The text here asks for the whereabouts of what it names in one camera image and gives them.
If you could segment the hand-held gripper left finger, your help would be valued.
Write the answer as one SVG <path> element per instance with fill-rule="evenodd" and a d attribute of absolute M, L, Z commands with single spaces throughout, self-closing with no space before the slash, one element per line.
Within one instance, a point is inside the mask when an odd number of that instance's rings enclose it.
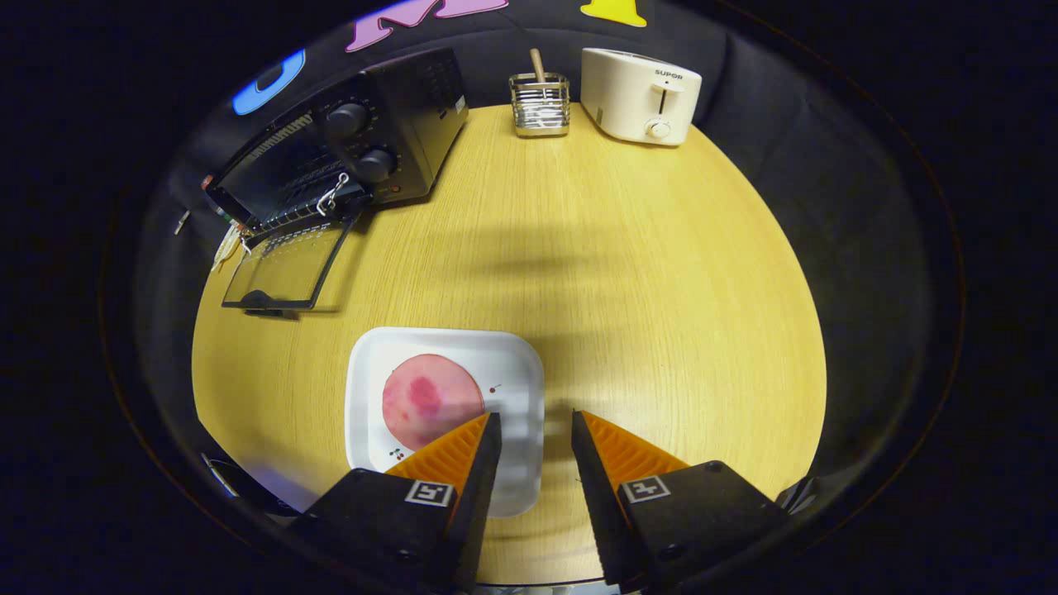
<path fill-rule="evenodd" d="M 486 413 L 385 472 L 351 470 L 288 529 L 357 593 L 471 593 L 500 452 Z"/>

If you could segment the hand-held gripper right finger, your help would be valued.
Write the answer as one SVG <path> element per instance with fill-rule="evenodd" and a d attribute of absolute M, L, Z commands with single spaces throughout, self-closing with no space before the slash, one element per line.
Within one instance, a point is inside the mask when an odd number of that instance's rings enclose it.
<path fill-rule="evenodd" d="M 700 592 L 789 524 L 720 459 L 687 464 L 592 413 L 572 414 L 571 448 L 604 581 L 620 591 Z"/>

